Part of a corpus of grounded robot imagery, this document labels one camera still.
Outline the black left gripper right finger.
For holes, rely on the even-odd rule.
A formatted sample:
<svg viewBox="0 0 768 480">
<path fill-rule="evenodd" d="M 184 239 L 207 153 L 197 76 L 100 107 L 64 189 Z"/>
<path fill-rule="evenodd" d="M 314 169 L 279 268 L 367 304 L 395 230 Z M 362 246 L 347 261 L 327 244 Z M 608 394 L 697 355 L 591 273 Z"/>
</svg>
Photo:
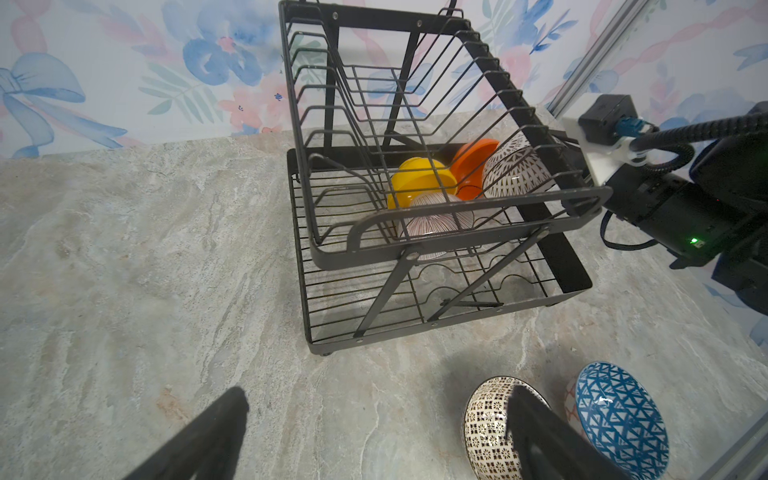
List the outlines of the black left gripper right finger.
<svg viewBox="0 0 768 480">
<path fill-rule="evenodd" d="M 522 385 L 508 399 L 505 437 L 518 453 L 524 479 L 628 477 Z"/>
</svg>

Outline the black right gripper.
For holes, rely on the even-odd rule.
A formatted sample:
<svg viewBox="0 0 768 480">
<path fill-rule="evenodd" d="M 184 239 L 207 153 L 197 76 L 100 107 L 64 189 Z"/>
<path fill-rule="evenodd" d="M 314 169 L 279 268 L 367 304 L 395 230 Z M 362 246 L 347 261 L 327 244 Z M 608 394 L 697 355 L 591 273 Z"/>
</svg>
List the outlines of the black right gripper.
<svg viewBox="0 0 768 480">
<path fill-rule="evenodd" d="M 639 251 L 661 245 L 675 257 L 674 267 L 700 267 L 738 243 L 738 210 L 695 183 L 625 165 L 607 185 L 613 194 L 605 203 L 602 229 L 615 216 L 651 237 L 633 245 L 605 239 L 611 249 Z"/>
</svg>

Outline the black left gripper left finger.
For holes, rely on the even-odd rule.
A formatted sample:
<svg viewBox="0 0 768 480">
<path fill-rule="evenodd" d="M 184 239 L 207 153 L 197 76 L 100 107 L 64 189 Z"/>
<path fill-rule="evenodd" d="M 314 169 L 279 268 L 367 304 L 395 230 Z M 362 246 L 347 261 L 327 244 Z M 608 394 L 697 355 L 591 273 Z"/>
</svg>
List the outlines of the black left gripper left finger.
<svg viewBox="0 0 768 480">
<path fill-rule="evenodd" d="M 247 427 L 245 391 L 234 386 L 166 442 L 129 479 L 232 479 Z"/>
</svg>

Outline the white dotted pattern bowl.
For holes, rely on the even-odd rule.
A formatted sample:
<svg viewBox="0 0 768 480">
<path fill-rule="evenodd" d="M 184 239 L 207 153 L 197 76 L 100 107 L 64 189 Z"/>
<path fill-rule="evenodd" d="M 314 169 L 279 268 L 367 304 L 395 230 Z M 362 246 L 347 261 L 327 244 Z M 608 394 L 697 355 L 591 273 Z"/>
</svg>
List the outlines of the white dotted pattern bowl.
<svg viewBox="0 0 768 480">
<path fill-rule="evenodd" d="M 463 441 L 477 479 L 522 479 L 518 452 L 506 436 L 507 406 L 516 386 L 525 387 L 549 406 L 535 388 L 512 376 L 487 379 L 467 402 L 462 423 Z"/>
</svg>

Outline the blue triangle pattern bowl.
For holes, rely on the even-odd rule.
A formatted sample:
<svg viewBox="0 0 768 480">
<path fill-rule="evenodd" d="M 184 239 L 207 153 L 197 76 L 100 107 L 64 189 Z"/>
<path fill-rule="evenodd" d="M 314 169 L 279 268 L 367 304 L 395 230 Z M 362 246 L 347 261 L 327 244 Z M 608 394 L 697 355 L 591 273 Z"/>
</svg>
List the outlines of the blue triangle pattern bowl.
<svg viewBox="0 0 768 480">
<path fill-rule="evenodd" d="M 593 362 L 578 374 L 567 408 L 574 428 L 632 479 L 659 479 L 670 447 L 662 415 L 647 390 L 627 370 Z"/>
</svg>

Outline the white brown lattice bowl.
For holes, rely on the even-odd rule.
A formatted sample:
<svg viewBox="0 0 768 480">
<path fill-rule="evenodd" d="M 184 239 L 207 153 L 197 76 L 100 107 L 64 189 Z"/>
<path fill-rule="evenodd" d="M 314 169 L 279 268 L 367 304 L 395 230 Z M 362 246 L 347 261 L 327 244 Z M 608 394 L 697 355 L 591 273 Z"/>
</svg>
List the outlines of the white brown lattice bowl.
<svg viewBox="0 0 768 480">
<path fill-rule="evenodd" d="M 553 184 L 549 171 L 522 133 L 500 146 L 485 162 L 482 172 L 482 193 L 486 198 L 526 195 Z"/>
</svg>

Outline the orange plastic bowl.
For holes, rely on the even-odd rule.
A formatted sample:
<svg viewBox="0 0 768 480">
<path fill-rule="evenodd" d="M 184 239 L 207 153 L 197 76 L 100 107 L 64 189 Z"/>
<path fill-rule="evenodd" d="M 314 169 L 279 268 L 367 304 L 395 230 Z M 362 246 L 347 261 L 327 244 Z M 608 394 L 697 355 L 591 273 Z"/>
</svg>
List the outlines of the orange plastic bowl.
<svg viewBox="0 0 768 480">
<path fill-rule="evenodd" d="M 496 152 L 500 142 L 482 138 L 459 148 L 450 170 L 457 181 L 455 195 L 463 200 L 474 200 L 482 194 L 482 178 L 485 162 Z"/>
</svg>

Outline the pink ribbed glass bowl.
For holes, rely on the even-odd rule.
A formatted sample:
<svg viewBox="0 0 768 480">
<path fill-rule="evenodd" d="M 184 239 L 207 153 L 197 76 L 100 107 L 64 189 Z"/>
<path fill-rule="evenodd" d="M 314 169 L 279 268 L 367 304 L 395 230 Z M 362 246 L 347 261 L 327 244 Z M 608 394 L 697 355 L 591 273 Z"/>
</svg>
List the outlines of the pink ribbed glass bowl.
<svg viewBox="0 0 768 480">
<path fill-rule="evenodd" d="M 442 192 L 423 193 L 412 199 L 411 207 L 438 205 L 442 203 L 461 203 L 462 200 L 453 194 Z M 474 212 L 471 210 L 456 213 L 430 214 L 419 217 L 406 218 L 403 224 L 398 225 L 400 238 L 409 235 L 411 238 L 423 238 L 438 234 L 447 234 L 459 230 L 469 230 L 474 224 Z"/>
</svg>

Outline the yellow plastic bowl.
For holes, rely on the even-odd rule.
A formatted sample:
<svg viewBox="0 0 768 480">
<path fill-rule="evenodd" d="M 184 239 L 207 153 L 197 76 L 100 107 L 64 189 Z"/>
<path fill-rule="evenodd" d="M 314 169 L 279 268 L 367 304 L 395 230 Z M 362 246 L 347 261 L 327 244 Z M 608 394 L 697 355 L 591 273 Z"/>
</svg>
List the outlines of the yellow plastic bowl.
<svg viewBox="0 0 768 480">
<path fill-rule="evenodd" d="M 391 180 L 391 192 L 387 195 L 387 207 L 408 208 L 412 201 L 425 193 L 455 194 L 457 180 L 442 162 L 424 157 L 404 161 Z"/>
</svg>

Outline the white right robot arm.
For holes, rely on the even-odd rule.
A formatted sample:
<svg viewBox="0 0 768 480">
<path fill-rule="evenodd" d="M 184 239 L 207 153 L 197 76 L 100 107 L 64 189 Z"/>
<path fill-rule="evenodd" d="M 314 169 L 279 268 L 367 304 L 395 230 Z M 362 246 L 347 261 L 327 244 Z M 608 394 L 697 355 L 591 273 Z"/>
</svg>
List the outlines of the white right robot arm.
<svg viewBox="0 0 768 480">
<path fill-rule="evenodd" d="M 616 216 L 675 258 L 671 269 L 716 263 L 712 278 L 767 311 L 767 104 L 747 114 L 655 132 L 632 142 L 674 154 L 623 165 L 606 184 Z"/>
</svg>

